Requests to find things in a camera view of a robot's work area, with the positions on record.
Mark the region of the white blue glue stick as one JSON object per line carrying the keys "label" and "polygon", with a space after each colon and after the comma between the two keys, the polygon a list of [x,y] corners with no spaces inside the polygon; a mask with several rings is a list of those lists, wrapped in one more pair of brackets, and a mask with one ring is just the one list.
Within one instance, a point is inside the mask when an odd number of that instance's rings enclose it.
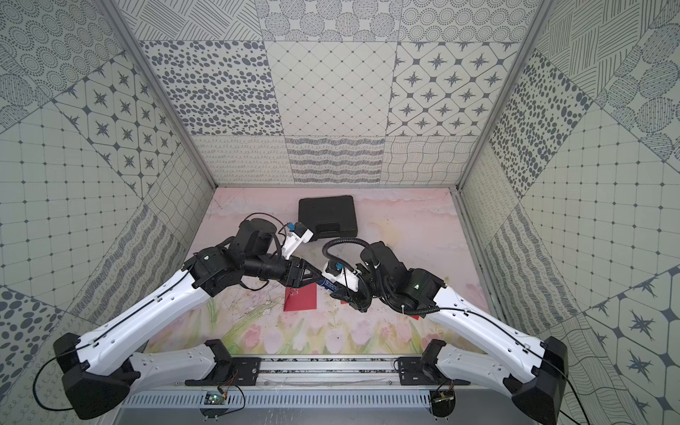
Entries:
{"label": "white blue glue stick", "polygon": [[331,280],[329,280],[327,278],[323,278],[322,280],[318,281],[317,284],[320,287],[328,290],[331,293],[336,292],[338,290],[345,290],[346,289],[345,285],[341,285],[340,283],[332,282]]}

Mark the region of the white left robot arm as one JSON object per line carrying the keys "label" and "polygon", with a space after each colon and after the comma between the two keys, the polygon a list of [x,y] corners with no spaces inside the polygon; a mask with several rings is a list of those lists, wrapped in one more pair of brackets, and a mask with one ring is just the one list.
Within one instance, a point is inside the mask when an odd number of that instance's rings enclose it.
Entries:
{"label": "white left robot arm", "polygon": [[321,273],[295,256],[313,238],[302,223],[288,224],[280,241],[274,223],[254,218],[237,234],[193,254],[157,290],[108,323],[81,336],[67,333],[53,345],[72,410],[82,420],[113,410],[138,391],[168,384],[223,386],[239,375],[219,339],[157,359],[139,351],[159,331],[187,311],[205,304],[246,277],[288,288],[318,283]]}

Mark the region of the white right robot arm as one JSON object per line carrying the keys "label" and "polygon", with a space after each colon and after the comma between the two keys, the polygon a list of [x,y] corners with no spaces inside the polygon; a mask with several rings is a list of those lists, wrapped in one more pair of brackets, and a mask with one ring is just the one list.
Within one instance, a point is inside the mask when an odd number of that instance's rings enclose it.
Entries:
{"label": "white right robot arm", "polygon": [[328,261],[322,274],[338,287],[331,294],[334,299],[361,313],[378,299],[396,313],[452,329],[480,348],[475,353],[439,339],[430,342],[421,356],[430,381],[484,386],[510,398],[536,423],[557,423],[568,384],[568,348],[561,340],[552,336],[541,340],[501,322],[431,272],[406,268],[382,242],[352,239],[363,248],[355,266],[329,253],[329,248],[345,242],[334,239],[322,248]]}

